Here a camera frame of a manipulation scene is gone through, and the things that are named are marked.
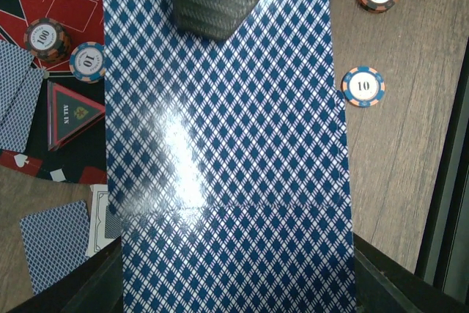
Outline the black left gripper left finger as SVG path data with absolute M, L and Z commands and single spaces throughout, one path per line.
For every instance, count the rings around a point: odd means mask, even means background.
M 122 312 L 122 247 L 118 237 L 72 273 L 11 312 Z

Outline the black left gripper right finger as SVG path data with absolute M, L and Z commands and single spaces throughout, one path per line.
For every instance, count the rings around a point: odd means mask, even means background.
M 358 312 L 467 312 L 468 306 L 353 235 Z

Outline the blue backed card deck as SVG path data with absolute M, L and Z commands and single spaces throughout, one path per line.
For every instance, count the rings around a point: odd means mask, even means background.
M 125 312 L 354 312 L 330 0 L 259 0 L 227 40 L 177 0 L 103 0 Z

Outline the orange blue 10 chip stack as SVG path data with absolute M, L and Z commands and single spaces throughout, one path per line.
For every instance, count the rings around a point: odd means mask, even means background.
M 358 66 L 345 74 L 341 90 L 350 104 L 366 108 L 383 99 L 385 82 L 383 76 L 374 68 Z

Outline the dealt card seat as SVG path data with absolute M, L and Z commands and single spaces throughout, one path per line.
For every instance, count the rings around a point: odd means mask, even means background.
M 43 71 L 31 67 L 34 56 L 1 41 L 1 129 L 31 125 Z

